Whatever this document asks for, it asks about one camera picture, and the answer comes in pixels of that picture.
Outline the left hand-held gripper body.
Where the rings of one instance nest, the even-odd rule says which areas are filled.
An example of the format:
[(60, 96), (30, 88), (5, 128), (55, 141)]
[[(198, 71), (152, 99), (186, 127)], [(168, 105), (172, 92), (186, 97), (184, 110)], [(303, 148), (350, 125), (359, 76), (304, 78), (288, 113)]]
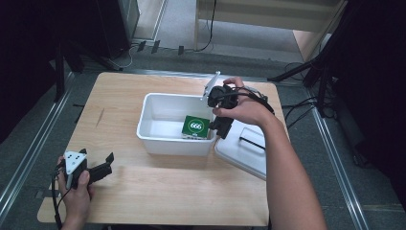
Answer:
[(87, 167), (87, 154), (74, 151), (64, 153), (66, 188), (76, 189), (79, 184), (79, 177), (83, 171), (88, 171), (90, 179), (88, 184), (99, 181), (112, 173), (111, 164), (106, 162), (94, 167)]

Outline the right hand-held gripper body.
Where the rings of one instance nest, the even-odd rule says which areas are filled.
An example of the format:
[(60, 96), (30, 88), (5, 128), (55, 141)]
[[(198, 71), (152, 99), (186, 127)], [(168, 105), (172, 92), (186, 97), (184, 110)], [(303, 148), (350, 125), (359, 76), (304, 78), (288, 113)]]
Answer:
[(224, 84), (223, 86), (215, 85), (220, 72), (216, 71), (214, 76), (204, 86), (201, 101), (208, 107), (222, 107), (231, 109), (237, 106), (237, 92), (230, 86)]

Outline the green box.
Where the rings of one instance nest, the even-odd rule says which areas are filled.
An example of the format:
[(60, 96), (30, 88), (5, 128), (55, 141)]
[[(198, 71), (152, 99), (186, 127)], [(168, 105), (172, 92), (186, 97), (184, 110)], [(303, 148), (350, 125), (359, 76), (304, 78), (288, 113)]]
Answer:
[(182, 127), (182, 137), (206, 140), (208, 138), (209, 123), (208, 119), (187, 115)]

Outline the white plastic storage bin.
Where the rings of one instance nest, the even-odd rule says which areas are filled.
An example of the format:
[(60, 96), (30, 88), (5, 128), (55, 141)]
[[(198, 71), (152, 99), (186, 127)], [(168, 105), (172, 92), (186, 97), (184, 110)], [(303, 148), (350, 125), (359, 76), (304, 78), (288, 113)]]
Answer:
[(151, 154), (206, 156), (211, 150), (215, 134), (209, 130), (206, 140), (182, 137), (187, 115), (214, 119), (212, 110), (200, 96), (148, 93), (137, 127), (137, 136)]

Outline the person's right hand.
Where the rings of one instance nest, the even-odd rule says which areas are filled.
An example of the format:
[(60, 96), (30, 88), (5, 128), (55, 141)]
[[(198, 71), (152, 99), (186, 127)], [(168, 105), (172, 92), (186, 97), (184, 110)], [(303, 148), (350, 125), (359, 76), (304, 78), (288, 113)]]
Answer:
[(214, 108), (213, 113), (215, 116), (236, 119), (260, 128), (271, 127), (278, 121), (265, 106), (248, 96), (244, 96), (244, 93), (248, 94), (249, 91), (240, 77), (228, 78), (223, 82), (232, 84), (238, 89), (238, 105), (232, 109)]

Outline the person's left hand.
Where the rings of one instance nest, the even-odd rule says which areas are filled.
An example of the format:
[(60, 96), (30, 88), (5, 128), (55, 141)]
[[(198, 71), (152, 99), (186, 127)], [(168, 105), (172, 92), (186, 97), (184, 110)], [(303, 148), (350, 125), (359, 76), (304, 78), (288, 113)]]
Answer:
[(90, 203), (94, 195), (94, 189), (88, 184), (89, 179), (89, 172), (83, 171), (79, 177), (78, 187), (67, 192), (64, 173), (60, 172), (58, 174), (58, 188), (65, 194), (63, 198), (66, 208), (65, 219), (88, 219), (90, 215)]

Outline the white plastic bin lid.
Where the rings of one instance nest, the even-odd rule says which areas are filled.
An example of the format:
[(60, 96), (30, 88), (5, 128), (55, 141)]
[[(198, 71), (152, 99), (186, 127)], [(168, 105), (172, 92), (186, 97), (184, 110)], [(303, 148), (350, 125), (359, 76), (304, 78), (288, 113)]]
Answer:
[(214, 152), (226, 162), (266, 179), (265, 139), (258, 126), (234, 120), (225, 139), (219, 139)]

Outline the black metal stand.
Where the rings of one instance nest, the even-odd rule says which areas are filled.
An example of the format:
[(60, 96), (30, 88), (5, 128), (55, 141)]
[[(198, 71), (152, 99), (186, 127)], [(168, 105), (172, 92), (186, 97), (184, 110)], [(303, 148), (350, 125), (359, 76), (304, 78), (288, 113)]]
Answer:
[(65, 92), (64, 58), (62, 48), (63, 43), (60, 40), (56, 46), (56, 103), (60, 101)]

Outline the light wooden furniture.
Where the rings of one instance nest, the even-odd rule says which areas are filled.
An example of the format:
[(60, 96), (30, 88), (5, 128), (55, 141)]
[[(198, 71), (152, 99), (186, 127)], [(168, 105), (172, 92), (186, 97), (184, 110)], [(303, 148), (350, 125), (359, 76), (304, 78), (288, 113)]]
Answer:
[(194, 47), (200, 19), (292, 30), (304, 61), (333, 33), (348, 0), (196, 0)]

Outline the black tripod stand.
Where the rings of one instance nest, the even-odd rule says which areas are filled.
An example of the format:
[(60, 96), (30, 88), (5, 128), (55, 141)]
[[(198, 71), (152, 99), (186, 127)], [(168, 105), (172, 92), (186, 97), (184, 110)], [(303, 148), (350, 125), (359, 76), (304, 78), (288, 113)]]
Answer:
[(335, 31), (332, 33), (325, 47), (316, 57), (281, 75), (268, 78), (267, 80), (280, 82), (296, 74), (300, 74), (303, 71), (307, 71), (303, 78), (303, 85), (304, 87), (309, 88), (319, 82), (319, 91), (316, 96), (315, 107), (317, 108), (317, 111), (325, 117), (326, 113), (324, 112), (324, 109), (327, 107), (325, 103), (327, 83), (332, 79), (331, 67), (333, 60), (338, 56), (339, 50), (344, 45), (350, 23), (359, 11), (359, 5), (362, 1), (363, 0), (345, 0), (346, 6), (342, 10), (342, 16)]

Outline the dark curtain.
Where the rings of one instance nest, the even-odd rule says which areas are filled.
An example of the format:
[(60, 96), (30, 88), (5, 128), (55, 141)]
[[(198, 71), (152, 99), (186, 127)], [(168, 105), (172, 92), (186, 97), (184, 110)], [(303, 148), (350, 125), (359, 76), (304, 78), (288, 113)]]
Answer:
[(72, 26), (86, 0), (0, 0), (0, 144), (56, 83), (56, 46), (76, 72)]

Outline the black cabinet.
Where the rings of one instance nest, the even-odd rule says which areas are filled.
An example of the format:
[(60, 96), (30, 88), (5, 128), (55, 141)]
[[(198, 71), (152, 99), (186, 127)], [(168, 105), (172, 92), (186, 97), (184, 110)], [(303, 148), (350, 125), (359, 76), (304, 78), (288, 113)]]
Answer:
[(130, 48), (140, 11), (137, 0), (96, 0), (101, 18), (103, 55), (117, 57)]

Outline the metal floor rail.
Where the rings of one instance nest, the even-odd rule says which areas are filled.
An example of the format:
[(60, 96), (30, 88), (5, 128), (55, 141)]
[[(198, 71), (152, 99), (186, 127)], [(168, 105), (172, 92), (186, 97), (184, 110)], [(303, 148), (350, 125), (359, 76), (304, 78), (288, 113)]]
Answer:
[(49, 93), (0, 144), (0, 226), (10, 212), (38, 155), (72, 91), (76, 75), (66, 77), (65, 91), (57, 102)]
[(327, 123), (325, 119), (320, 115), (317, 108), (313, 109), (312, 114), (325, 145), (328, 158), (334, 170), (337, 182), (339, 184), (343, 198), (346, 202), (346, 207), (350, 213), (350, 217), (352, 219), (354, 227), (356, 230), (370, 230), (370, 226), (366, 220), (358, 196), (350, 182), (348, 174), (340, 158), (339, 151), (337, 150), (327, 127)]

